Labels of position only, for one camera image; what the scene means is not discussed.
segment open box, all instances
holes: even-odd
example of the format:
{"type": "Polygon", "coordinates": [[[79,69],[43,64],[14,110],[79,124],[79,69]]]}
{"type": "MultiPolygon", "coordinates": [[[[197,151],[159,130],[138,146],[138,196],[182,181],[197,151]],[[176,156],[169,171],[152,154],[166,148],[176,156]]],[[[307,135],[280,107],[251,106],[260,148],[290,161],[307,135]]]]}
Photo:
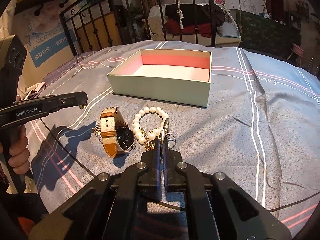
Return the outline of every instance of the open box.
{"type": "Polygon", "coordinates": [[[107,76],[115,94],[206,107],[211,52],[142,49],[107,76]]]}

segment watch face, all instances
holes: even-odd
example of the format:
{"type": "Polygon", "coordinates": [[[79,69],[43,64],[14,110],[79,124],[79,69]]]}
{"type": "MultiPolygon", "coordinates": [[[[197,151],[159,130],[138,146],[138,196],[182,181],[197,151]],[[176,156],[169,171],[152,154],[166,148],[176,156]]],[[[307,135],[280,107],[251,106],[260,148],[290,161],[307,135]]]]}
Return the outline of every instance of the watch face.
{"type": "Polygon", "coordinates": [[[123,150],[129,151],[134,148],[136,140],[133,131],[131,131],[128,127],[120,127],[116,129],[116,132],[119,146],[123,150]]]}

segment blue banner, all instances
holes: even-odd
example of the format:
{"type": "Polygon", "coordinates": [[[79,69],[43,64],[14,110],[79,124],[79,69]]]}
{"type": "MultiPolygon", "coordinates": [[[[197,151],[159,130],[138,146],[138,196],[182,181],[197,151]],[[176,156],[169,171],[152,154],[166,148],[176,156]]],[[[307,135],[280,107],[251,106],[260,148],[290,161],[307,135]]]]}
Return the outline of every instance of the blue banner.
{"type": "MultiPolygon", "coordinates": [[[[73,30],[69,30],[70,36],[73,42],[76,41],[76,36],[73,30]]],[[[58,51],[64,49],[68,46],[68,40],[65,33],[60,33],[53,38],[47,40],[43,44],[39,45],[37,48],[30,51],[33,63],[36,68],[39,67],[42,63],[56,54],[58,51]]]]}

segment pink stool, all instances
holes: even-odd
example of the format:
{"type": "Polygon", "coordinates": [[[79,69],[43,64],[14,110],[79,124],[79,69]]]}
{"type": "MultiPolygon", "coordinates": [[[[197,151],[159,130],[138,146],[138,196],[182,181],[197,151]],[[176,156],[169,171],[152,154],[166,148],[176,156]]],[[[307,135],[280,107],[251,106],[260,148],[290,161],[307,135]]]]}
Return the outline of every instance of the pink stool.
{"type": "Polygon", "coordinates": [[[298,45],[292,43],[292,53],[290,54],[290,56],[287,58],[287,61],[289,60],[289,58],[291,58],[291,56],[293,55],[293,53],[298,55],[298,59],[299,59],[299,67],[301,67],[301,58],[304,58],[303,53],[305,52],[303,49],[301,49],[298,45]]]}

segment beige canvas watch strap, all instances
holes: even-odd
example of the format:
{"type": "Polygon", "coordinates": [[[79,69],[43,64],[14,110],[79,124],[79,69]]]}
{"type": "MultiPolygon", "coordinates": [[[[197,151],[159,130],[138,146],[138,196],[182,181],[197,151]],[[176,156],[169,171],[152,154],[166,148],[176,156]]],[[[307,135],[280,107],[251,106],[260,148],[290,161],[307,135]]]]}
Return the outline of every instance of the beige canvas watch strap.
{"type": "Polygon", "coordinates": [[[116,128],[127,127],[118,107],[106,108],[100,116],[100,135],[105,152],[112,158],[124,153],[117,140],[116,128]]]}

